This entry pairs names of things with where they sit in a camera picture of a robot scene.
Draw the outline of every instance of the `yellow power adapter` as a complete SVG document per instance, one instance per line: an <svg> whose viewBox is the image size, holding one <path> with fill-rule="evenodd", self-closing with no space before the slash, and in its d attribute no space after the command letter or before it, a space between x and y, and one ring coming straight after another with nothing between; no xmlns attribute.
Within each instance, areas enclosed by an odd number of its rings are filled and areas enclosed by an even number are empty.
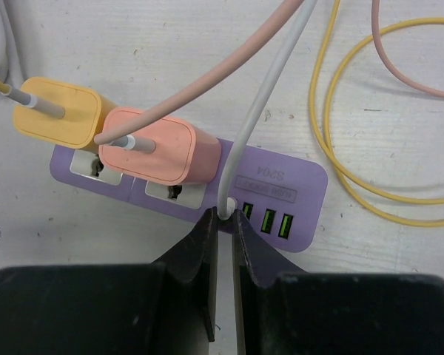
<svg viewBox="0 0 444 355"><path fill-rule="evenodd" d="M117 105L88 87L49 78L29 78L21 90L62 106L65 113L55 118L16 105L13 124L19 132L72 149L98 151L94 136L102 132L107 114Z"/></svg>

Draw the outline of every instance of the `usb port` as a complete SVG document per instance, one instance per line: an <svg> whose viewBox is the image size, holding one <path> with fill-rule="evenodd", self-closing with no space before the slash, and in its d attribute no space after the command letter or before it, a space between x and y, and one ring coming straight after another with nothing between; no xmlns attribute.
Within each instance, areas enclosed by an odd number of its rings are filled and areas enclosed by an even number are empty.
<svg viewBox="0 0 444 355"><path fill-rule="evenodd" d="M283 216L283 220L281 221L280 233L278 233L278 237L288 239L289 230L291 229L292 223L293 216L291 216L290 214L285 214Z"/></svg>
<svg viewBox="0 0 444 355"><path fill-rule="evenodd" d="M242 212L245 214L245 217L247 220L250 219L250 216L252 215L253 205L251 203L245 202L243 204Z"/></svg>
<svg viewBox="0 0 444 355"><path fill-rule="evenodd" d="M273 221L275 220L275 211L272 209L267 209L265 212L265 217L263 219L263 225L261 226L261 231L263 233L270 234L273 227Z"/></svg>

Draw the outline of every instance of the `label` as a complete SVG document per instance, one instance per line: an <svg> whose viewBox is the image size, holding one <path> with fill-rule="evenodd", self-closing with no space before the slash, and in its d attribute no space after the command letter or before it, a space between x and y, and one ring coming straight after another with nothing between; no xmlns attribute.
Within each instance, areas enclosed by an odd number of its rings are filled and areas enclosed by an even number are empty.
<svg viewBox="0 0 444 355"><path fill-rule="evenodd" d="M287 189L286 187L277 186L272 183L265 183L264 181L251 179L241 175L238 175L235 178L235 187L290 203L296 201L296 190Z"/></svg>

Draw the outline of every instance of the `pink power adapter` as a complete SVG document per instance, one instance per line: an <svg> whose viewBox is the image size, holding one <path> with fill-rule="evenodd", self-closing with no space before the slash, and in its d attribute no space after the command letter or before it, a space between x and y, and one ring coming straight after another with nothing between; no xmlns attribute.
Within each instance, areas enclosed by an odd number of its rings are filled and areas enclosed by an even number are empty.
<svg viewBox="0 0 444 355"><path fill-rule="evenodd" d="M105 119L103 132L143 112L117 107ZM221 159L219 140L180 118L166 116L134 132L133 150L99 146L102 163L124 174L173 186L183 183L209 183ZM154 142L152 152L138 151L138 139Z"/></svg>

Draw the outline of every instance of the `power adapter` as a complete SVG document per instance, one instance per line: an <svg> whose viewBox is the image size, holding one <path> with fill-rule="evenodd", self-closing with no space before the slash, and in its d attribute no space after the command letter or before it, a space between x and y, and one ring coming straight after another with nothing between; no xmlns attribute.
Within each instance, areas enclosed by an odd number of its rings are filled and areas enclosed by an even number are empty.
<svg viewBox="0 0 444 355"><path fill-rule="evenodd" d="M142 112L129 107L115 108L105 119L103 132ZM221 158L218 139L185 120L166 116L132 133L132 137L151 140L154 150L140 152L118 146L99 146L102 163L134 178L166 186L208 183L217 172Z"/></svg>
<svg viewBox="0 0 444 355"><path fill-rule="evenodd" d="M97 152L93 138L102 132L106 116L116 107L113 102L88 87L49 78L29 78L21 89L62 106L65 113L54 118L16 105L13 123L19 132L60 146Z"/></svg>

